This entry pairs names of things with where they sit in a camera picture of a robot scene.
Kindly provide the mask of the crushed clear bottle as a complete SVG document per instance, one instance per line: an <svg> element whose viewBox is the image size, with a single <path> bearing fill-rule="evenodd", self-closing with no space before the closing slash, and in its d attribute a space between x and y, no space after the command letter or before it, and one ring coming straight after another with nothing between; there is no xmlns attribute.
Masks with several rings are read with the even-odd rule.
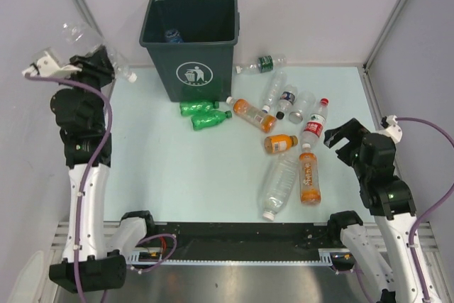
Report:
<svg viewBox="0 0 454 303"><path fill-rule="evenodd" d="M137 80L137 74L131 69L128 59L89 24L85 22L64 23L62 34L65 40L76 48L77 52L81 52L84 55L93 53L97 48L104 46L115 76L126 79L130 83L134 83Z"/></svg>

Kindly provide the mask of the orange jasmine tea bottle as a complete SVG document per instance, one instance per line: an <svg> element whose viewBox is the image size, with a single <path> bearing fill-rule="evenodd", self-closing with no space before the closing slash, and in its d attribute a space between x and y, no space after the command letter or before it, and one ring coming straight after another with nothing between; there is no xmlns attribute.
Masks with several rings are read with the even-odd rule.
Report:
<svg viewBox="0 0 454 303"><path fill-rule="evenodd" d="M301 145L299 156L300 200L302 204L317 205L321 202L318 160L308 143Z"/></svg>

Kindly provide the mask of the blue label water bottle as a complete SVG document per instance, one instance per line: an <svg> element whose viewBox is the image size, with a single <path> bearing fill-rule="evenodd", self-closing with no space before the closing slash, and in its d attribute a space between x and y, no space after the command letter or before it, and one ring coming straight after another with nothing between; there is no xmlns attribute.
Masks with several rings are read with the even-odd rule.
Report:
<svg viewBox="0 0 454 303"><path fill-rule="evenodd" d="M166 43L183 43L184 40L177 29L169 29L164 32L164 39Z"/></svg>

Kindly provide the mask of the orange juice bottle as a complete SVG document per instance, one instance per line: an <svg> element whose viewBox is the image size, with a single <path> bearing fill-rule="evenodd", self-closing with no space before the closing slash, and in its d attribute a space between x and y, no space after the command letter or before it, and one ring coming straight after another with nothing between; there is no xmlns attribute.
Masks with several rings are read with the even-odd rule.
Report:
<svg viewBox="0 0 454 303"><path fill-rule="evenodd" d="M268 136L264 140L264 149L269 154L282 153L298 144L296 136L288 136L279 134L275 136Z"/></svg>

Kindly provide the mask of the green bottle with cap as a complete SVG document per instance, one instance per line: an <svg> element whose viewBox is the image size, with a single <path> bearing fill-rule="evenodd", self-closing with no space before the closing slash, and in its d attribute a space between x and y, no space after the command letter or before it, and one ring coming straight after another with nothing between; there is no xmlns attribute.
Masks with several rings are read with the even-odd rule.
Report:
<svg viewBox="0 0 454 303"><path fill-rule="evenodd" d="M200 131L223 123L226 119L232 118L231 111L211 110L206 113L195 114L191 117L192 128Z"/></svg>

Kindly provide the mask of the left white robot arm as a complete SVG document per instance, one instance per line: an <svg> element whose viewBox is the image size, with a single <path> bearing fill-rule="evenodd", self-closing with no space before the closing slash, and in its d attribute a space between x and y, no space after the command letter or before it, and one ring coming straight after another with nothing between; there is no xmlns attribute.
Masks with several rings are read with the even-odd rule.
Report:
<svg viewBox="0 0 454 303"><path fill-rule="evenodd" d="M111 112L101 93L114 80L114 66L104 45L70 58L76 67L68 88L50 100L69 168L70 224L62 260L50 266L49 278L70 293L119 289L126 280L126 258L138 245L157 237L149 211L130 211L110 239L104 237L104 198L111 169Z"/></svg>

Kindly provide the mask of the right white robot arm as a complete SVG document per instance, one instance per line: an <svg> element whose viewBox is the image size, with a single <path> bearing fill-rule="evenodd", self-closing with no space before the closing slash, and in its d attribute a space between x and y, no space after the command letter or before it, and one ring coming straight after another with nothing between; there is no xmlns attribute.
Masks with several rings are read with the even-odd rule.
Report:
<svg viewBox="0 0 454 303"><path fill-rule="evenodd" d="M377 224L387 257L373 246L367 229L355 211L330 215L328 241L345 246L376 291L376 302L440 302L419 245L416 206L406 182L395 175L396 145L402 129L396 116L382 119L382 130L371 132L351 119L324 133L323 143L332 148L347 143L336 154L353 168L360 185L360 198Z"/></svg>

